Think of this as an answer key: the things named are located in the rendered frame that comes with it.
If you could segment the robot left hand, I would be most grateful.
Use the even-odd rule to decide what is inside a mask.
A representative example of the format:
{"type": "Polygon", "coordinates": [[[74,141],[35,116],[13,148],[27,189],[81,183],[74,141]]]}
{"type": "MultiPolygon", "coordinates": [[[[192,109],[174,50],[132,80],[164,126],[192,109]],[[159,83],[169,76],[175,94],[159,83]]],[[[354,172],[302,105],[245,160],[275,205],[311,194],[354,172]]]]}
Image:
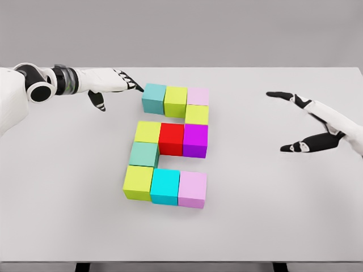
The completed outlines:
{"type": "Polygon", "coordinates": [[[80,81],[93,106],[102,112],[106,110],[104,93],[128,90],[144,92],[144,89],[124,71],[109,67],[86,69],[82,72],[80,81]]]}

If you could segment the purple cube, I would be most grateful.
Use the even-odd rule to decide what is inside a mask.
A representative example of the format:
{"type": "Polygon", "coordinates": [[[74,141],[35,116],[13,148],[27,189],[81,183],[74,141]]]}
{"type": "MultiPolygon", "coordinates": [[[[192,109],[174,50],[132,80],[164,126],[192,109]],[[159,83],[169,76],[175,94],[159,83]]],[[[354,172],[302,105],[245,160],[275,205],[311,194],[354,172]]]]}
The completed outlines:
{"type": "Polygon", "coordinates": [[[185,124],[183,156],[206,158],[208,148],[208,125],[185,124]]]}

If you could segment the light pink cube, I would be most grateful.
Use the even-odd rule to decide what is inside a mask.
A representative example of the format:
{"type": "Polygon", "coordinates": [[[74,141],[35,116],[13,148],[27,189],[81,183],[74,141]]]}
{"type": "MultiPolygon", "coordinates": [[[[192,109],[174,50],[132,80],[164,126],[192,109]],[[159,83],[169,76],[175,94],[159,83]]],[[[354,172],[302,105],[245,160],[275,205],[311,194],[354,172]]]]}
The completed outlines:
{"type": "Polygon", "coordinates": [[[207,88],[188,88],[187,90],[188,105],[209,105],[209,90],[207,88]]]}
{"type": "Polygon", "coordinates": [[[178,191],[178,205],[203,209],[206,199],[207,174],[181,171],[178,191]]]}

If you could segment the red cube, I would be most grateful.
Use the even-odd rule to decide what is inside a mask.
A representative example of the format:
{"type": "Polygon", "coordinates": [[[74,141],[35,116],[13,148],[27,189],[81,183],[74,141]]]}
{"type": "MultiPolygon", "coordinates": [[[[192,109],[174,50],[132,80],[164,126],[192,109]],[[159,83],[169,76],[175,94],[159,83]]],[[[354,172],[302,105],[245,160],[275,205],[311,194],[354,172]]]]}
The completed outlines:
{"type": "Polygon", "coordinates": [[[183,156],[184,125],[161,123],[159,151],[161,155],[183,156]]]}

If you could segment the cyan cube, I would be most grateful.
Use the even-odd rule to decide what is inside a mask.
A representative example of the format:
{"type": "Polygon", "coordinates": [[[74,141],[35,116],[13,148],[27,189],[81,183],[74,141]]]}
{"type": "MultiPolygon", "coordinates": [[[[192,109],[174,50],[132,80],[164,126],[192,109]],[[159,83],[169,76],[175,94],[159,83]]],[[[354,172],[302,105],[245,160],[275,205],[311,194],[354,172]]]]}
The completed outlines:
{"type": "Polygon", "coordinates": [[[152,203],[177,206],[179,181],[179,170],[155,168],[150,189],[152,203]]]}

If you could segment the lime green cube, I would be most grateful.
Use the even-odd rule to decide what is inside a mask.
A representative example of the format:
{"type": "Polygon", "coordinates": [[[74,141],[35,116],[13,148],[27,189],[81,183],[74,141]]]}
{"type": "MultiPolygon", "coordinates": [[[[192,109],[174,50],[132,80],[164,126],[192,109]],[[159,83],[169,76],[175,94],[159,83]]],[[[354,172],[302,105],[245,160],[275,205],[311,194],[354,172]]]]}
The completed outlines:
{"type": "Polygon", "coordinates": [[[153,167],[129,165],[126,169],[123,192],[127,199],[151,202],[150,190],[153,167]]]}
{"type": "Polygon", "coordinates": [[[154,121],[139,121],[134,136],[135,142],[158,143],[161,123],[154,121]]]}
{"type": "Polygon", "coordinates": [[[186,106],[185,123],[196,125],[208,125],[209,107],[207,105],[190,105],[186,106]]]}
{"type": "Polygon", "coordinates": [[[164,115],[173,118],[185,118],[187,87],[167,86],[164,97],[164,115]]]}

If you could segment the teal cube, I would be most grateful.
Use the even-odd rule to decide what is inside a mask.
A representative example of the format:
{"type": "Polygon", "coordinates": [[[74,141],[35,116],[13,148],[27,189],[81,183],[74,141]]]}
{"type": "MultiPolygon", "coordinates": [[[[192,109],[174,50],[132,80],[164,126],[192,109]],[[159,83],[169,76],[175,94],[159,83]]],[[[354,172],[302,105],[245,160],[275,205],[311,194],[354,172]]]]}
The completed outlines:
{"type": "Polygon", "coordinates": [[[164,115],[164,97],[166,85],[147,83],[142,95],[142,106],[145,113],[164,115]]]}

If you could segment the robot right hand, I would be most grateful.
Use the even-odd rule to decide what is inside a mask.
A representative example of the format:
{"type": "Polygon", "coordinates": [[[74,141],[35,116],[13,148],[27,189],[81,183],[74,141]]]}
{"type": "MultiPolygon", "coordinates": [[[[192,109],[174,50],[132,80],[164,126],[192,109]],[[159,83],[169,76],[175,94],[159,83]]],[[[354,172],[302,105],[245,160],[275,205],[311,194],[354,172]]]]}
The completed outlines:
{"type": "Polygon", "coordinates": [[[328,105],[290,92],[268,91],[266,95],[292,102],[321,122],[326,129],[324,133],[311,135],[294,143],[281,146],[281,152],[312,153],[325,151],[337,148],[342,139],[347,141],[349,124],[354,121],[328,105]]]}

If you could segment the sea green cube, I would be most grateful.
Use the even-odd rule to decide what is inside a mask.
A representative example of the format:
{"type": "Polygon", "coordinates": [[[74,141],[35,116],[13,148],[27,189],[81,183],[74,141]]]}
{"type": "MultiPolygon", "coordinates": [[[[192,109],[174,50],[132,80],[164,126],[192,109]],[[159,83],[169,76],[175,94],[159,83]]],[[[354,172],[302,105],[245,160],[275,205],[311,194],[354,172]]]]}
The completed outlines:
{"type": "Polygon", "coordinates": [[[133,142],[129,165],[158,167],[159,148],[157,143],[133,142]]]}

